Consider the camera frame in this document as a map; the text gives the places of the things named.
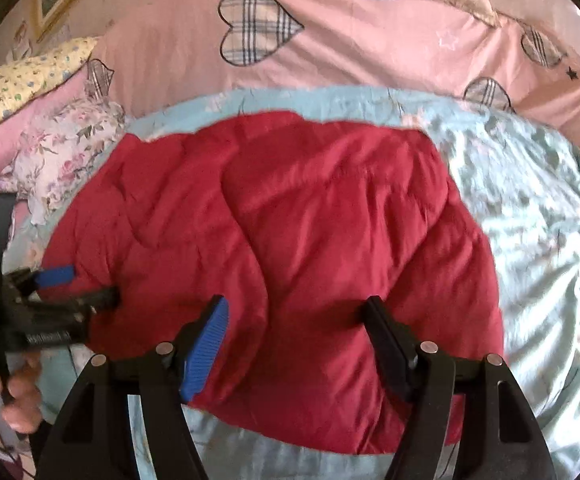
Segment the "person's left hand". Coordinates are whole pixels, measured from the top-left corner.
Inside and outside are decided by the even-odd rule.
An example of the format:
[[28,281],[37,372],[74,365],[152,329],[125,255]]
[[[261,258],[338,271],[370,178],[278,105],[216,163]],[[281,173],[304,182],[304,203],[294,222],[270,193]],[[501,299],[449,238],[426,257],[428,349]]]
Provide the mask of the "person's left hand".
[[24,364],[8,379],[7,387],[2,385],[0,379],[0,399],[4,389],[12,395],[12,400],[2,408],[0,414],[20,434],[34,434],[43,420],[40,411],[42,394],[36,386],[41,371],[40,352],[28,352],[24,356]]

